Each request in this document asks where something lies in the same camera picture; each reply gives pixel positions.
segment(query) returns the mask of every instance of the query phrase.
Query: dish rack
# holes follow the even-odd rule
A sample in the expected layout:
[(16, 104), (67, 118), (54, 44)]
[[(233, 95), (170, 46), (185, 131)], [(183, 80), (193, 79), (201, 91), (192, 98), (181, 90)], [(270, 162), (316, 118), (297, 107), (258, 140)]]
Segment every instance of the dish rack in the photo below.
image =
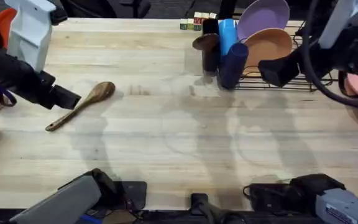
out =
[[(305, 22), (303, 21), (300, 26), (287, 26), (286, 29), (296, 29), (300, 30), (304, 26)], [(302, 37), (298, 37), (294, 34), (290, 34), (292, 37), (292, 50), (295, 50), (302, 43)], [(328, 73), (323, 79), (321, 79), (321, 83), (324, 86), (332, 85), (334, 82), (337, 82), (337, 78), (333, 78), (331, 73)], [(300, 91), (310, 91), (314, 92), (318, 90), (312, 83), (306, 80), (304, 74), (299, 74), (292, 81), (290, 81), (287, 85), (280, 88), (277, 86), (273, 86), (265, 81), (263, 81), (259, 72), (248, 72), (244, 77), (241, 77), (239, 83), (235, 87), (236, 90), (266, 90), (266, 89), (276, 89), (276, 90), (300, 90)]]

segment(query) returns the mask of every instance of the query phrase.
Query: wooden table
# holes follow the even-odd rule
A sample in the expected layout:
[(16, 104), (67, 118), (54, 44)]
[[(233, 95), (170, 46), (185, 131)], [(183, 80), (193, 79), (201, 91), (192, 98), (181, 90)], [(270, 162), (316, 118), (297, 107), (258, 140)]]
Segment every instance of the wooden table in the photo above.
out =
[(322, 172), (358, 195), (358, 122), (320, 93), (221, 91), (205, 83), (200, 32), (179, 20), (70, 19), (54, 27), (45, 70), (85, 97), (102, 81), (114, 97), (55, 133), (67, 111), (19, 99), (0, 112), (0, 208), (26, 208), (98, 167), (148, 183), (148, 209), (186, 208), (205, 192), (249, 208), (241, 189)]

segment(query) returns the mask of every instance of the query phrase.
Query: orange plate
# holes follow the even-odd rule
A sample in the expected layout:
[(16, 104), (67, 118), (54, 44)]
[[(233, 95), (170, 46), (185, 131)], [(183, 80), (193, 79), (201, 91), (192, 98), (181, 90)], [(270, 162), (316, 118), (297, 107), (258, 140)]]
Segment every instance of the orange plate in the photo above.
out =
[(16, 10), (8, 8), (0, 12), (0, 32), (4, 39), (4, 48), (7, 48), (9, 40), (9, 31), (11, 29), (11, 22), (16, 16)]
[(258, 64), (261, 60), (274, 60), (286, 57), (291, 53), (291, 36), (283, 29), (269, 28), (261, 30), (250, 36), (245, 42), (249, 49), (246, 67), (243, 73), (245, 76), (260, 76)]

